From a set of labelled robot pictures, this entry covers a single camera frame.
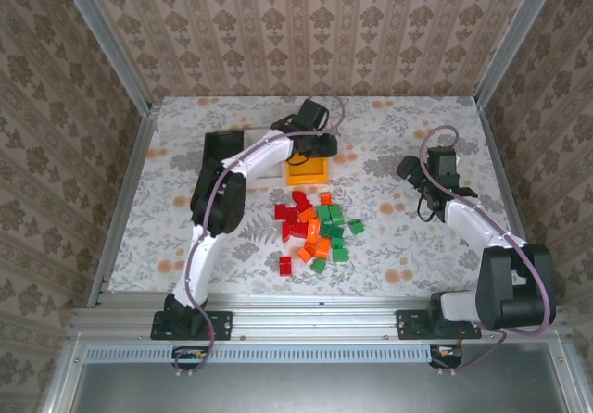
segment patterned wallpaper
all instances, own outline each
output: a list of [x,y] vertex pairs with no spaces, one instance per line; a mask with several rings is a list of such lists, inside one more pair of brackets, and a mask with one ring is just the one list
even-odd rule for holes
[[593,0],[548,0],[487,114],[593,382]]
[[0,0],[0,411],[34,411],[84,306],[139,115],[71,0]]
[[521,0],[97,0],[153,99],[473,95]]

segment gray metal base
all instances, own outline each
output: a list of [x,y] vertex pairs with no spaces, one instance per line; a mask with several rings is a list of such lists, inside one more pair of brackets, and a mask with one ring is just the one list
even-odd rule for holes
[[[468,347],[481,352],[483,345]],[[511,344],[466,373],[428,364],[85,365],[74,412],[568,411],[544,344]]]

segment table surface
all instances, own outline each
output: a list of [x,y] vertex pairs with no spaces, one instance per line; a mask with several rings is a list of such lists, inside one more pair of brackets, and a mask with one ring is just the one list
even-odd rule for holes
[[[302,97],[166,98],[134,197],[111,291],[167,292],[181,276],[191,238],[189,201],[202,162],[204,134],[269,127],[296,113]],[[283,244],[273,205],[292,204],[295,188],[249,190],[245,216],[221,248],[209,283],[211,293],[428,296],[476,284],[480,257],[458,232],[437,218],[416,214],[419,193],[396,175],[405,155],[418,156],[426,131],[458,128],[461,185],[508,229],[486,139],[471,97],[348,97],[338,155],[326,185],[297,187],[311,202],[329,191],[346,220],[361,219],[364,233],[345,229],[346,263],[328,261],[323,274],[297,259],[301,239]],[[318,101],[337,119],[331,97]],[[443,131],[429,145],[448,144]],[[280,277],[278,257],[292,256],[293,276]]]

